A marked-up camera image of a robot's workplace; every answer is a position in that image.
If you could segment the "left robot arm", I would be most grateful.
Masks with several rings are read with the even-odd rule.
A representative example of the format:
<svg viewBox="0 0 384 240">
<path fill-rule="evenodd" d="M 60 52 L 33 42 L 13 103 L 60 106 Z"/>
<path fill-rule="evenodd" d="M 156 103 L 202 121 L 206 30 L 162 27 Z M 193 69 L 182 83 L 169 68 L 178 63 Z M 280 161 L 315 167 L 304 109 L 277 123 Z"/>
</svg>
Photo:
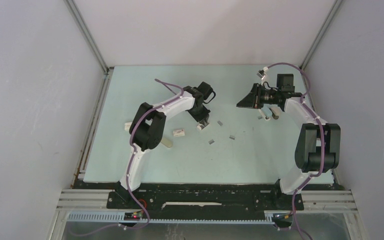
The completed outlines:
<svg viewBox="0 0 384 240">
<path fill-rule="evenodd" d="M 142 103 L 129 128 L 130 157 L 126 171 L 119 180 L 121 185 L 118 201 L 125 208 L 133 208 L 138 202 L 137 190 L 142 182 L 145 163 L 148 162 L 151 150 L 155 149 L 163 139 L 166 121 L 174 116 L 188 112 L 197 122 L 197 128 L 203 130 L 209 125 L 210 110 L 205 107 L 210 95 L 216 96 L 215 91 L 206 82 L 199 86 L 185 86 L 163 82 L 155 79 L 166 88 L 179 89 L 173 97 L 157 104 Z"/>
</svg>

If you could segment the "olive green stapler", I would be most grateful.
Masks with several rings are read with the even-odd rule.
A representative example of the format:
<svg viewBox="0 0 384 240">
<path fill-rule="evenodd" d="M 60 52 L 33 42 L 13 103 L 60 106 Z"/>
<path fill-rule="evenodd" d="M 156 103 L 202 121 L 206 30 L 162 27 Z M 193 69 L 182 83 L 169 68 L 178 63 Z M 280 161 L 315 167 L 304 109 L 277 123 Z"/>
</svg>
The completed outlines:
<svg viewBox="0 0 384 240">
<path fill-rule="evenodd" d="M 169 149 L 173 147 L 173 142 L 170 139 L 165 137 L 161 139 L 160 143 Z"/>
</svg>

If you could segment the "white stapler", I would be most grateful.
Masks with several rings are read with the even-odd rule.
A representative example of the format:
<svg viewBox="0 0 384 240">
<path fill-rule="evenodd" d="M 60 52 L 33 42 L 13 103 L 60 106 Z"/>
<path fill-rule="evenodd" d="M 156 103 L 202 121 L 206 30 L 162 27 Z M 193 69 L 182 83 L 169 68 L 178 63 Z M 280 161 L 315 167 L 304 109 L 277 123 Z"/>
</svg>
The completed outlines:
<svg viewBox="0 0 384 240">
<path fill-rule="evenodd" d="M 125 130 L 125 131 L 129 131 L 131 125 L 132 125 L 132 122 L 126 122 L 126 123 L 124 124 L 124 130 Z"/>
</svg>

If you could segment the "white staple box sleeve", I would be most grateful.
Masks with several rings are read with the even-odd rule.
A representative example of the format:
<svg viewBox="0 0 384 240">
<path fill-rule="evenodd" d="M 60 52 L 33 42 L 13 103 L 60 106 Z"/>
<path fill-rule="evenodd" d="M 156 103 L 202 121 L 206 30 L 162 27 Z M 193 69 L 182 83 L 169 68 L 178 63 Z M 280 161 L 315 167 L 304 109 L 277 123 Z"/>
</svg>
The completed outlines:
<svg viewBox="0 0 384 240">
<path fill-rule="evenodd" d="M 185 136 L 186 132 L 184 129 L 175 129 L 172 134 L 174 137 L 183 137 Z"/>
</svg>

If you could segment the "staple tray box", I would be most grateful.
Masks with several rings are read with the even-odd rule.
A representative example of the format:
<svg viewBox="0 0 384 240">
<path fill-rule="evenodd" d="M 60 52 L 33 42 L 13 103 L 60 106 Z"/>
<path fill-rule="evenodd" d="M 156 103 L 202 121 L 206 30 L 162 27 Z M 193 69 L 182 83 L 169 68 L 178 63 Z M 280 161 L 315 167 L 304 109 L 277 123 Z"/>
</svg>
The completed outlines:
<svg viewBox="0 0 384 240">
<path fill-rule="evenodd" d="M 196 127 L 197 127 L 197 129 L 198 129 L 199 131 L 202 131 L 203 129 L 205 129 L 205 128 L 208 127 L 209 125 L 210 125 L 209 122 L 204 121 L 204 122 L 199 122 L 198 125 L 197 125 Z"/>
</svg>

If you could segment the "beige brown stapler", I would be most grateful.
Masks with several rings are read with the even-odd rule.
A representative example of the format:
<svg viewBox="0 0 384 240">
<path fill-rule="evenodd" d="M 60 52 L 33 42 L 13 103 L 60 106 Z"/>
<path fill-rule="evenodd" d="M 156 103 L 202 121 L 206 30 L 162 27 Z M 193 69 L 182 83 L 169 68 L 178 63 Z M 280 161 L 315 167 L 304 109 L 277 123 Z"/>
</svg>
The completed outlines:
<svg viewBox="0 0 384 240">
<path fill-rule="evenodd" d="M 277 106 L 272 106 L 269 109 L 272 112 L 272 118 L 274 120 L 278 120 L 280 115 L 281 115 L 281 113 L 282 113 L 281 109 L 279 107 L 277 107 Z"/>
</svg>

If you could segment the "right aluminium frame post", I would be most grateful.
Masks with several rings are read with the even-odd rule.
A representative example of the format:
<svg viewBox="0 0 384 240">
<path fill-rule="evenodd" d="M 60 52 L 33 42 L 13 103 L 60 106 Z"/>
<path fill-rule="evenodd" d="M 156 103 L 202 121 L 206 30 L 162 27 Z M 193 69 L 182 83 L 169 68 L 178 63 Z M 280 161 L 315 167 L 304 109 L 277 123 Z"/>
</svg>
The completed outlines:
<svg viewBox="0 0 384 240">
<path fill-rule="evenodd" d="M 318 30 L 312 44 L 310 45 L 310 48 L 308 49 L 302 63 L 300 64 L 300 69 L 304 70 L 308 64 L 310 63 L 311 59 L 313 58 L 316 50 L 318 49 L 320 43 L 322 42 L 324 36 L 328 32 L 332 22 L 334 21 L 335 17 L 337 16 L 338 12 L 340 11 L 344 0 L 335 0 L 325 17 L 320 29 Z"/>
</svg>

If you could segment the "light blue stapler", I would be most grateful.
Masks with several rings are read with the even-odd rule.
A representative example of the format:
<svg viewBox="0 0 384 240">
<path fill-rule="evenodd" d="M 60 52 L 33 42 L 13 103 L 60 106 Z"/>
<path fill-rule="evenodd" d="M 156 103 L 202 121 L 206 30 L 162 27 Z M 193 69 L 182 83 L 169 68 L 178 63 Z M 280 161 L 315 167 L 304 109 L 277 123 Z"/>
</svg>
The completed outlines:
<svg viewBox="0 0 384 240">
<path fill-rule="evenodd" d="M 264 119 L 265 121 L 271 120 L 271 117 L 266 115 L 266 113 L 262 109 L 258 109 L 258 112 L 260 113 L 261 119 Z"/>
</svg>

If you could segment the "left aluminium frame post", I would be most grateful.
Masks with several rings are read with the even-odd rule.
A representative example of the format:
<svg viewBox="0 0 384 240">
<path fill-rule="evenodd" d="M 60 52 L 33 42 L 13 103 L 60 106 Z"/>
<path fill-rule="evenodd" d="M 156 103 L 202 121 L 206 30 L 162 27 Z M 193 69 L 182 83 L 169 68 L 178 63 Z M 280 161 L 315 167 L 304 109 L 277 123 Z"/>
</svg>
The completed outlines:
<svg viewBox="0 0 384 240">
<path fill-rule="evenodd" d="M 86 23 L 85 19 L 83 18 L 82 13 L 81 13 L 78 5 L 76 4 L 76 2 L 74 0 L 64 0 L 63 2 L 65 3 L 68 11 L 72 15 L 74 22 L 76 23 L 81 35 L 83 36 L 86 44 L 88 45 L 90 51 L 92 52 L 93 56 L 97 60 L 98 65 L 100 66 L 100 68 L 102 69 L 104 74 L 107 74 L 109 72 L 110 67 L 107 65 L 106 61 L 104 60 L 104 57 L 103 57 L 101 51 L 99 50 L 99 47 L 98 47 L 91 31 L 89 30 L 87 23 Z"/>
</svg>

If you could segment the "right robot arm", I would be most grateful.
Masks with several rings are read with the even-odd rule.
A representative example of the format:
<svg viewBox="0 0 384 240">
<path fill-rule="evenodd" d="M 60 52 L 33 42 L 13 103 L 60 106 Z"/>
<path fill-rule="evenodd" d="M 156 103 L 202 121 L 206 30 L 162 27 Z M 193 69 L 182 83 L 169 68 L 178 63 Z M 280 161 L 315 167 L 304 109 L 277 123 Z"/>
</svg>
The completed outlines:
<svg viewBox="0 0 384 240">
<path fill-rule="evenodd" d="M 271 204 L 284 209 L 291 196 L 298 194 L 310 180 L 337 168 L 340 159 L 341 128 L 322 119 L 305 102 L 304 94 L 295 91 L 293 74 L 278 74 L 275 87 L 260 70 L 260 83 L 254 83 L 250 92 L 236 107 L 261 111 L 264 105 L 276 105 L 289 115 L 300 128 L 294 152 L 295 166 L 278 183 L 280 190 L 271 194 Z"/>
</svg>

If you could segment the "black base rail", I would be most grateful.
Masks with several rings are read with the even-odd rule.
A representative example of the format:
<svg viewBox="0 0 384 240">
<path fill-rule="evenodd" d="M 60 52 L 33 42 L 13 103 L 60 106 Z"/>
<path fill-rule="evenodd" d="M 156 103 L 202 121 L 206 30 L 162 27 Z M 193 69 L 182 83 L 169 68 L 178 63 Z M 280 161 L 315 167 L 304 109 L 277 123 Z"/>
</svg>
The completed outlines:
<svg viewBox="0 0 384 240">
<path fill-rule="evenodd" d="M 278 184 L 143 183 L 131 193 L 120 186 L 106 207 L 169 221 L 263 221 L 269 211 L 304 210 L 302 196 L 284 194 Z"/>
</svg>

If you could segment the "aluminium frame post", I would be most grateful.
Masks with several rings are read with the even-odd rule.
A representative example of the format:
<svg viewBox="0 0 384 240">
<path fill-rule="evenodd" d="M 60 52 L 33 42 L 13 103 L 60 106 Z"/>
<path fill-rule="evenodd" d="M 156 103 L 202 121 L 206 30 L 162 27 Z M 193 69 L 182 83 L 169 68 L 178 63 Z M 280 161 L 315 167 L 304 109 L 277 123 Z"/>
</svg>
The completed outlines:
<svg viewBox="0 0 384 240">
<path fill-rule="evenodd" d="M 311 59 L 313 58 L 316 50 L 318 49 L 320 43 L 322 42 L 324 36 L 328 32 L 332 22 L 334 21 L 335 17 L 337 16 L 338 12 L 340 11 L 344 0 L 335 0 L 325 17 L 320 29 L 318 30 L 312 44 L 310 45 L 310 48 L 308 49 L 302 63 L 300 64 L 300 69 L 304 70 L 308 64 L 310 63 Z"/>
<path fill-rule="evenodd" d="M 90 51 L 92 52 L 93 56 L 97 60 L 98 65 L 100 66 L 100 68 L 102 69 L 104 74 L 107 74 L 109 72 L 110 67 L 107 65 L 106 61 L 104 60 L 104 57 L 103 57 L 101 51 L 99 50 L 99 47 L 98 47 L 91 31 L 89 30 L 87 23 L 86 23 L 85 19 L 83 18 L 82 13 L 81 13 L 78 5 L 76 4 L 76 2 L 74 0 L 64 0 L 63 2 L 65 3 L 68 11 L 72 15 L 74 22 L 76 23 L 81 35 L 83 36 L 86 44 L 88 45 Z"/>
</svg>

